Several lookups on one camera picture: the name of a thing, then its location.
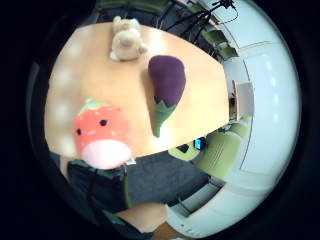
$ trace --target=person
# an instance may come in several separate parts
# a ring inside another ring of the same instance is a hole
[[[86,198],[100,226],[110,223],[124,238],[150,239],[154,231],[167,220],[166,207],[161,202],[141,202],[127,207],[124,194],[124,166],[98,170],[82,160],[71,160],[51,153],[79,197]]]

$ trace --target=green eggplant stem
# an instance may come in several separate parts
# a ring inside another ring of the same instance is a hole
[[[163,100],[155,105],[155,126],[154,135],[160,137],[160,129],[165,120],[173,113],[177,105],[168,107]]]

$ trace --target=cable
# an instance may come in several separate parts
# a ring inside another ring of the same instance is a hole
[[[236,12],[237,12],[237,16],[229,21],[226,21],[226,22],[222,22],[222,23],[218,23],[217,25],[220,25],[220,24],[226,24],[226,23],[229,23],[229,22],[232,22],[234,20],[236,20],[239,16],[239,13],[238,13],[238,10],[236,8],[233,8]]]

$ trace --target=floor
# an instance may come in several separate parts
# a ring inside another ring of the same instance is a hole
[[[176,6],[166,16],[162,28],[166,29],[181,18],[181,14],[188,15],[185,10],[179,10]],[[122,9],[109,10],[98,18],[97,22],[112,21],[114,16],[124,16]],[[155,16],[139,11],[130,11],[127,18],[137,18],[143,25],[154,26]],[[179,35],[188,22],[180,24],[170,32]],[[199,38],[197,46],[204,51],[209,46]],[[159,201],[174,205],[178,198],[183,200],[199,190],[208,182],[208,175],[197,169],[192,163],[176,159],[167,151],[136,159],[135,165],[127,167],[128,193],[133,205],[144,201]]]

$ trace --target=person's leg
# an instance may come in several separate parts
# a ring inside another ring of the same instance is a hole
[[[141,233],[154,232],[167,220],[165,204],[144,202],[116,214]]]

